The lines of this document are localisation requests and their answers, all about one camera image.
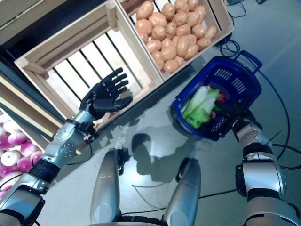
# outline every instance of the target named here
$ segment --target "blue plastic basket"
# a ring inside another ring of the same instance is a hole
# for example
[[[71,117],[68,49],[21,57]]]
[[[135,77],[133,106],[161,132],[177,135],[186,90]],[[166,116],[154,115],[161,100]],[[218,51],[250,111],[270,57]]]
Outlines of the blue plastic basket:
[[[237,60],[244,56],[250,60],[256,69],[252,72],[248,67]],[[262,63],[252,54],[242,50],[235,59],[228,57],[214,57],[182,90],[172,103],[175,117],[180,126],[187,132],[204,137],[213,141],[224,137],[229,130],[230,117],[223,112],[210,122],[204,124],[200,129],[194,129],[182,117],[181,109],[192,98],[201,86],[211,86],[219,89],[225,95],[224,103],[237,105],[241,104],[249,108],[261,93],[261,86],[255,77]]]

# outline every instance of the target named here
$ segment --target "gray floor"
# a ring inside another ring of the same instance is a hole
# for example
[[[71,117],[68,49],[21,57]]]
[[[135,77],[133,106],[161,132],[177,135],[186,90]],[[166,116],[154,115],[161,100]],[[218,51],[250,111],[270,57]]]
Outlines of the gray floor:
[[[235,20],[233,39],[263,62],[262,71],[277,87],[290,114],[289,144],[300,149],[301,1],[268,0],[257,5],[255,0],[248,0],[244,5],[247,16]],[[229,10],[232,14],[241,13],[238,6],[229,7]],[[199,71],[202,65],[219,54],[219,50],[211,48],[193,64],[193,68]],[[126,163],[124,175],[119,178],[120,208],[123,212],[154,210],[152,206],[165,207],[176,186],[174,176],[177,168],[192,150],[198,151],[202,195],[235,188],[235,166],[241,162],[242,149],[232,133],[212,142],[183,136],[172,125],[169,106],[193,74],[193,70],[187,70],[187,74],[177,77],[106,128],[93,144],[97,150],[93,158],[76,169],[67,169],[65,173],[73,171],[45,196],[46,205],[38,218],[41,225],[83,226],[90,223],[89,209],[95,178],[104,154],[112,147],[127,147],[134,155]],[[274,142],[283,144],[287,132],[284,110],[267,82],[260,75],[257,77],[263,90],[251,110],[263,125],[266,136],[272,137],[282,131]],[[287,151],[280,163],[292,166],[300,161],[300,156]],[[285,199],[294,202],[299,209],[300,172],[285,171],[288,186]],[[147,204],[133,185],[158,186],[136,187]],[[195,225],[241,226],[245,206],[246,200],[238,193],[202,199]],[[162,214],[159,211],[145,215],[161,218]]]

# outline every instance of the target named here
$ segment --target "robot forearm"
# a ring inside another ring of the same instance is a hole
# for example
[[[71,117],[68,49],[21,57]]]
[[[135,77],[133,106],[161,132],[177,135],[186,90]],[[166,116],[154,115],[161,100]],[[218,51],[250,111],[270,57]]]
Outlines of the robot forearm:
[[[236,166],[236,186],[248,201],[245,226],[301,226],[294,209],[283,201],[285,177],[260,124],[237,120],[233,131],[244,147],[243,163]]]

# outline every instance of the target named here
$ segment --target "robot leg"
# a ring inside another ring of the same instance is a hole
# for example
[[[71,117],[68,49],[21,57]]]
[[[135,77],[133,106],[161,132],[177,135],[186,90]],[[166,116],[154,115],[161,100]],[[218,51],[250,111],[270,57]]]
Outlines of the robot leg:
[[[183,162],[186,166],[163,218],[169,226],[193,226],[197,214],[201,168],[194,158]]]

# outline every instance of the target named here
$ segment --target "red onion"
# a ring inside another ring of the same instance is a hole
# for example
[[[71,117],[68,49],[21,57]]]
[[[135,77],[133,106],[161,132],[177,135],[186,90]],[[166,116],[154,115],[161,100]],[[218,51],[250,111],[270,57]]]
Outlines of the red onion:
[[[5,166],[13,166],[17,164],[20,157],[21,155],[19,152],[8,151],[1,156],[1,163]]]
[[[0,150],[6,150],[9,147],[11,147],[11,144],[8,142],[8,136],[7,135],[1,135]]]
[[[36,164],[40,160],[42,155],[43,155],[42,151],[36,151],[30,156],[30,160],[33,162],[33,164]]]
[[[26,142],[26,143],[21,145],[20,152],[23,156],[29,157],[37,149],[38,149],[38,147],[36,145],[34,145],[32,142],[29,141],[29,142]]]
[[[0,199],[2,199],[6,195],[7,192],[8,191],[2,191],[2,192],[0,192]]]
[[[3,135],[3,134],[5,134],[5,133],[6,133],[6,131],[5,131],[5,129],[3,128],[3,125],[0,124],[0,135]]]
[[[19,159],[17,166],[18,166],[19,170],[21,170],[22,172],[28,172],[32,168],[32,162],[31,162],[30,158],[23,157],[23,158]]]
[[[13,165],[13,166],[0,166],[0,176],[1,177],[5,177],[8,173],[11,173],[11,172],[16,172],[18,171],[19,168],[17,167],[17,165]]]
[[[8,137],[8,142],[12,145],[20,145],[28,140],[27,136],[22,132],[13,132]]]
[[[2,186],[2,188],[1,188],[1,190],[2,190],[2,191],[6,191],[6,190],[10,189],[11,186],[14,185],[14,184],[17,182],[17,180],[20,178],[20,176],[14,178],[14,179],[12,179],[12,180],[10,180],[10,179],[13,178],[13,177],[15,177],[15,176],[17,176],[17,175],[19,175],[19,174],[22,174],[22,172],[16,171],[16,172],[8,173],[8,174],[0,181],[0,186],[4,184],[4,185]]]
[[[3,124],[3,128],[8,133],[13,133],[14,131],[20,131],[18,125],[14,121],[12,121],[12,120],[6,121]]]

